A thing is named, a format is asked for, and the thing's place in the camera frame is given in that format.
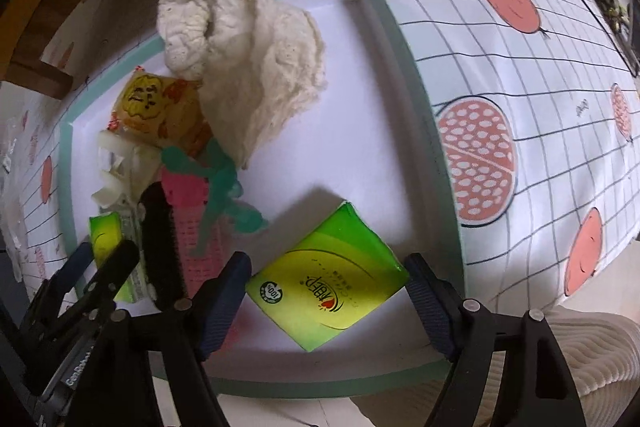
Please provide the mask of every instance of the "white towel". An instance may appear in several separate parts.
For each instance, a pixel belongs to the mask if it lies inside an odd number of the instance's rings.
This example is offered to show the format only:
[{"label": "white towel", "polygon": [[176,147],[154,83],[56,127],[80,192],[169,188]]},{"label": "white towel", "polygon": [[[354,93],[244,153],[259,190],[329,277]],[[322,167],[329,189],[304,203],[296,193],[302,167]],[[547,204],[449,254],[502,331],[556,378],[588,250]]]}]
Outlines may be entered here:
[{"label": "white towel", "polygon": [[[614,425],[640,385],[640,327],[621,315],[561,306],[547,312],[546,320],[571,369],[587,426]],[[504,354],[494,353],[476,427],[491,422],[503,365]],[[432,381],[352,400],[376,427],[422,427],[443,384]]]},{"label": "white towel", "polygon": [[158,33],[167,67],[203,81],[202,113],[238,167],[324,87],[315,21],[276,0],[160,0]]}]

